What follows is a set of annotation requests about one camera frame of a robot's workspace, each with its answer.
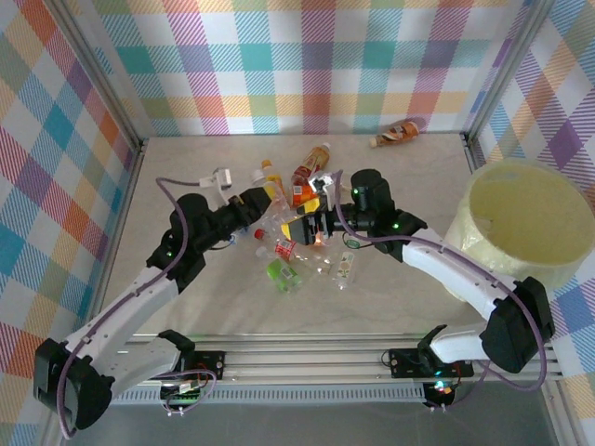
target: plastic container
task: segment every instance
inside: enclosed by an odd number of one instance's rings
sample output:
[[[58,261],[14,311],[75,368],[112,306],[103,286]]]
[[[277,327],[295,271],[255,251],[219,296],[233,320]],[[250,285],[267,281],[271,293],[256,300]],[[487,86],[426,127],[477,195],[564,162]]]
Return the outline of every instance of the plastic container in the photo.
[[[281,225],[295,218],[296,214],[289,207],[289,203],[277,183],[267,181],[262,170],[258,169],[252,172],[250,178],[253,186],[264,188],[271,197],[271,204],[258,224],[279,238],[283,237]]]
[[[267,275],[275,283],[279,291],[289,293],[301,285],[302,280],[294,269],[265,246],[260,246],[256,254],[258,258],[262,258],[267,262]]]
[[[291,176],[291,184],[294,186],[304,186],[308,184],[308,178],[315,172],[324,169],[331,156],[331,145],[325,142],[322,146],[313,148],[302,164]]]
[[[595,245],[578,188],[544,164],[507,159],[477,170],[445,239],[487,268],[547,289],[565,285]]]
[[[353,282],[355,268],[355,254],[351,251],[342,252],[340,260],[333,267],[331,273],[331,279],[339,290],[346,289]]]
[[[281,175],[272,167],[271,160],[263,160],[261,163],[261,167],[262,172],[264,173],[264,177],[267,179],[267,181],[277,183],[277,186],[279,186],[279,189],[281,189],[281,192],[283,193],[283,195],[285,195],[285,189],[283,188],[283,181],[281,180]]]
[[[287,240],[285,237],[277,237],[276,234],[270,234],[263,229],[257,229],[254,232],[257,240],[265,242],[274,250],[275,254],[289,263],[296,261],[302,265],[318,272],[319,274],[328,274],[332,267],[332,261],[325,255],[323,248],[310,249],[296,242]]]
[[[412,141],[419,136],[419,129],[414,122],[396,125],[382,135],[370,138],[370,147],[395,146],[407,141]]]

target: metal bracket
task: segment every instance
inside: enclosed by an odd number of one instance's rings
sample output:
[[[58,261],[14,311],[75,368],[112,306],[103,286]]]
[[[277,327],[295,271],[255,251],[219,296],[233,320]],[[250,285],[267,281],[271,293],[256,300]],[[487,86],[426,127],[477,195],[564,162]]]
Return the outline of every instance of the metal bracket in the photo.
[[[430,371],[419,358],[416,348],[391,348],[389,350],[389,367],[392,378],[470,378],[473,366],[470,361],[459,361],[445,364]]]

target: white connector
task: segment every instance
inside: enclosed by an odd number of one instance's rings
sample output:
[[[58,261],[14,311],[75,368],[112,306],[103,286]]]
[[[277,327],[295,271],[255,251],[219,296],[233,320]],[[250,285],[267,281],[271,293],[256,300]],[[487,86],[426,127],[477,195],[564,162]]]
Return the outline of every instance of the white connector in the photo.
[[[223,205],[229,203],[228,198],[223,193],[223,191],[231,187],[231,171],[227,167],[218,167],[212,176],[199,179],[198,185],[201,188],[216,187],[219,197],[223,200]]]

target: orange bottle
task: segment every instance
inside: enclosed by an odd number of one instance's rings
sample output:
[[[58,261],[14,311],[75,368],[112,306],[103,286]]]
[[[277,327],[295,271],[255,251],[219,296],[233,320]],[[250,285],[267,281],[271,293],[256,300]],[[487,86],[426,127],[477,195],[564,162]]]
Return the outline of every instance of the orange bottle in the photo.
[[[331,145],[325,142],[322,146],[313,148],[301,166],[296,169],[294,175],[291,177],[291,183],[294,186],[304,186],[308,184],[308,178],[315,172],[324,169],[328,163]]]
[[[411,141],[419,135],[419,129],[414,122],[396,125],[382,135],[370,138],[370,147],[394,146],[402,142]]]

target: clear plastic bottle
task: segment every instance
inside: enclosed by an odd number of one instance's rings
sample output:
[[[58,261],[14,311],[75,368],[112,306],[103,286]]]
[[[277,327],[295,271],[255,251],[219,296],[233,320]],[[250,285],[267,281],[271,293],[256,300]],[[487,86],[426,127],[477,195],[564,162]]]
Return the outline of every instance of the clear plastic bottle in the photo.
[[[301,285],[302,280],[294,269],[265,246],[260,246],[257,249],[257,257],[267,262],[267,275],[279,291],[289,293]]]
[[[262,187],[271,197],[271,204],[259,221],[259,225],[268,232],[274,233],[281,238],[281,225],[295,218],[296,214],[289,208],[289,203],[283,195],[283,191],[274,181],[267,181],[262,170],[257,169],[250,176],[252,185]]]
[[[342,252],[341,258],[331,272],[331,279],[339,290],[344,290],[353,282],[355,266],[355,254],[352,251]]]
[[[281,189],[281,192],[285,195],[283,180],[281,179],[279,172],[272,167],[271,160],[263,160],[260,166],[262,167],[262,172],[267,181],[277,183],[277,186],[279,186],[279,189]]]
[[[291,242],[285,237],[279,237],[276,233],[270,234],[268,231],[258,229],[254,232],[257,240],[265,242],[275,254],[286,262],[300,262],[308,269],[312,269],[319,274],[328,274],[333,266],[331,258],[326,256],[321,248],[310,249],[296,242]]]

